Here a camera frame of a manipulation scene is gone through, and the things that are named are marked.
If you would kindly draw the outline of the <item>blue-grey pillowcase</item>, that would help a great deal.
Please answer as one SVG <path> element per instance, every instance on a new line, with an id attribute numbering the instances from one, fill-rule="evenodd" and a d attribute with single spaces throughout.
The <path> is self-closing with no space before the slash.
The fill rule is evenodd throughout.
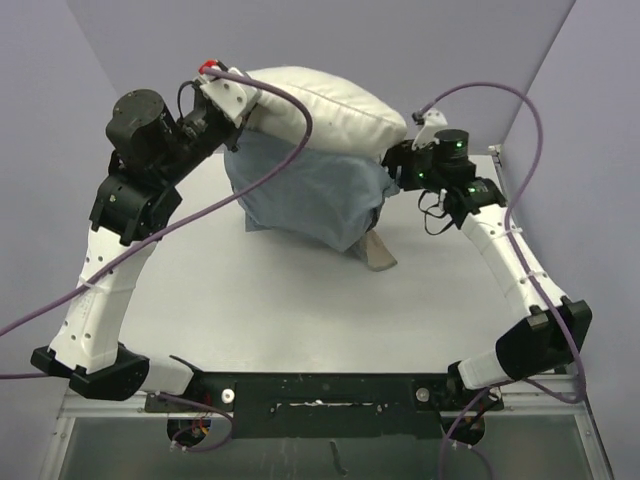
<path id="1" fill-rule="evenodd" d="M 385 201 L 398 193 L 398 186 L 372 159 L 306 148 L 238 203 L 247 232 L 289 232 L 381 272 L 397 260 L 375 227 Z"/>

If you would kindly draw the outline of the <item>cream white pillow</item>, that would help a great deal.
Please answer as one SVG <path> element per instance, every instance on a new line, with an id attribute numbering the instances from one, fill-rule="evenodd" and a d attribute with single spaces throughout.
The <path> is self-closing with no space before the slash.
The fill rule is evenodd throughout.
<path id="1" fill-rule="evenodd" d="M 307 108 L 313 120 L 309 148 L 378 161 L 407 134 L 399 112 L 345 78 L 301 66 L 250 70 L 248 75 L 289 93 Z M 306 120 L 289 101 L 264 91 L 247 128 L 297 144 Z"/>

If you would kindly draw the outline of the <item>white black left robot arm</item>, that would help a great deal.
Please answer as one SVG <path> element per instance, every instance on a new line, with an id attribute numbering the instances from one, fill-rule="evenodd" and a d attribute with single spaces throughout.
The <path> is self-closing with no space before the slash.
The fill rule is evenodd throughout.
<path id="1" fill-rule="evenodd" d="M 106 136 L 114 147 L 89 221 L 80 294 L 49 345 L 31 363 L 66 378 L 88 399 L 122 401 L 141 390 L 151 361 L 119 340 L 137 279 L 182 198 L 177 185 L 218 147 L 235 148 L 260 93 L 231 82 L 189 82 L 192 110 L 173 118 L 160 94 L 134 90 L 114 105 Z"/>

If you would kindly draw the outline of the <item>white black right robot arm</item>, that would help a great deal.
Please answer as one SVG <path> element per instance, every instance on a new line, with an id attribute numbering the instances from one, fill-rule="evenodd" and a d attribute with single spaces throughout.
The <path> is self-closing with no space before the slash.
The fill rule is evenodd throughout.
<path id="1" fill-rule="evenodd" d="M 441 195 L 442 214 L 476 247 L 516 317 L 491 350 L 454 365 L 445 395 L 459 409 L 481 388 L 574 362 L 592 320 L 588 304 L 571 300 L 536 259 L 496 183 L 477 175 L 468 140 L 464 130 L 444 129 L 427 144 L 402 142 L 382 161 L 400 189 Z"/>

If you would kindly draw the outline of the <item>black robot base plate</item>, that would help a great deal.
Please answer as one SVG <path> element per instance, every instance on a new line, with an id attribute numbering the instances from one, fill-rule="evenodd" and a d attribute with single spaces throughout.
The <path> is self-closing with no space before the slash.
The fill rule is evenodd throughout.
<path id="1" fill-rule="evenodd" d="M 189 453 L 236 440 L 440 439 L 475 442 L 483 415 L 503 402 L 492 388 L 466 389 L 448 373 L 204 372 L 142 385 L 149 413 L 168 416 L 171 445 Z"/>

